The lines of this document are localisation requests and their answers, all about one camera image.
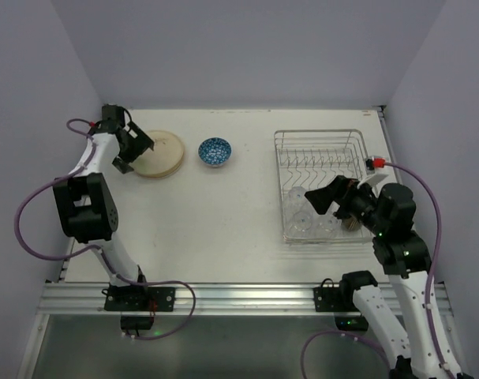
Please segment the brown striped ceramic cup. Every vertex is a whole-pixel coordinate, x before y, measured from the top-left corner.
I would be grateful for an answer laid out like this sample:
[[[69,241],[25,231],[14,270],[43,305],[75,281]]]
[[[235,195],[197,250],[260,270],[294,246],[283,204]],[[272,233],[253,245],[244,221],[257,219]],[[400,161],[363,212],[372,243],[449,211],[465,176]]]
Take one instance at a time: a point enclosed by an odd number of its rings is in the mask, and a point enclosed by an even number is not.
[[[342,229],[347,232],[355,232],[361,229],[361,224],[353,217],[342,221]]]

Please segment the clear glass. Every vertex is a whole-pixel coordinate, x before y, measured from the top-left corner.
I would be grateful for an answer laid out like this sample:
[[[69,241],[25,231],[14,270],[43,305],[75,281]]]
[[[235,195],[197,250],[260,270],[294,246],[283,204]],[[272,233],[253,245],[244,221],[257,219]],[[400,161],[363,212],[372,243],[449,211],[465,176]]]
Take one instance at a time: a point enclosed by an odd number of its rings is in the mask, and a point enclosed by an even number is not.
[[[307,199],[305,198],[306,189],[302,186],[292,187],[286,195],[286,206],[289,209],[297,210],[302,208]]]
[[[318,239],[333,239],[339,235],[341,223],[332,214],[318,216],[316,219],[315,236]]]
[[[295,212],[284,227],[284,235],[288,239],[307,238],[312,228],[313,216],[310,212],[301,210]]]

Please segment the blue patterned bowl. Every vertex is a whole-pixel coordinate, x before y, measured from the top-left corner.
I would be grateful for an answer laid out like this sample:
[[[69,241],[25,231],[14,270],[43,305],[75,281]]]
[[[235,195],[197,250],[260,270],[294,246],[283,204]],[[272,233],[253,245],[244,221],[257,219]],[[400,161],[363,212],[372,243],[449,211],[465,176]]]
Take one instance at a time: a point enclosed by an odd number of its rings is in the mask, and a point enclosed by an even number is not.
[[[204,140],[197,154],[200,160],[209,167],[223,166],[232,155],[232,147],[230,143],[220,137],[211,137]]]

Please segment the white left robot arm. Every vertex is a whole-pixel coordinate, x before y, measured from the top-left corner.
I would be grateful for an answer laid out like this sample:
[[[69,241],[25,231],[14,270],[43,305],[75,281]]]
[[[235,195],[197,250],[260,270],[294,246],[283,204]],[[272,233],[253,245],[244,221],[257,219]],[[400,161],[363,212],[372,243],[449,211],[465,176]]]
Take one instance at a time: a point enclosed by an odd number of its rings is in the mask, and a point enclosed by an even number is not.
[[[85,134],[84,154],[77,172],[52,186],[65,235],[91,250],[106,271],[112,287],[145,287],[145,276],[117,236],[119,215],[104,171],[133,171],[131,164],[155,142],[121,106],[102,106],[101,119]]]

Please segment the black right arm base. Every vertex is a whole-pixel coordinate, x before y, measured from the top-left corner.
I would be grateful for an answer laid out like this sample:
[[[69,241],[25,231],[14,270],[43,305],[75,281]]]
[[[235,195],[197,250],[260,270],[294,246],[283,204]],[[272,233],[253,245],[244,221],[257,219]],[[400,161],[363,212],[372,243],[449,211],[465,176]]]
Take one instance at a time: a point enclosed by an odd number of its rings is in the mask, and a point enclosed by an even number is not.
[[[347,332],[367,332],[369,323],[358,314],[358,309],[350,300],[345,300],[340,287],[333,279],[325,278],[312,289],[315,311],[332,313],[338,330]]]

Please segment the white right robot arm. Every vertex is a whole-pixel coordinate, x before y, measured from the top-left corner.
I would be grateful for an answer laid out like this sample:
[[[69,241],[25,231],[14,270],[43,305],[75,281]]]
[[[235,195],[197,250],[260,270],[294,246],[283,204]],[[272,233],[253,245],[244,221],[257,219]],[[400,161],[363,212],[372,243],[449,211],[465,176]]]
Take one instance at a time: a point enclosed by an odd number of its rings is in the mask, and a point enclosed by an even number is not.
[[[339,290],[372,328],[386,356],[389,376],[466,378],[440,317],[429,277],[432,259],[428,247],[413,229],[416,204],[412,191],[388,183],[375,195],[368,183],[340,175],[324,188],[306,192],[305,198],[320,215],[337,204],[337,219],[354,219],[373,235],[374,255],[389,279],[402,316],[393,314],[369,271],[343,275]]]

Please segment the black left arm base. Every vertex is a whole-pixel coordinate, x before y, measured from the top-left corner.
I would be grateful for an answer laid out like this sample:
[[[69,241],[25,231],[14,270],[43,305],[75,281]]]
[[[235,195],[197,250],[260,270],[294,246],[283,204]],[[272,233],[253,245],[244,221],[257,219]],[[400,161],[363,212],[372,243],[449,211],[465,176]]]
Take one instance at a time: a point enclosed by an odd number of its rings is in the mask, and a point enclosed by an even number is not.
[[[174,310],[176,289],[174,287],[146,287],[109,285],[102,289],[105,296],[104,309],[120,312],[120,329],[140,336],[141,331],[152,328],[157,312]]]

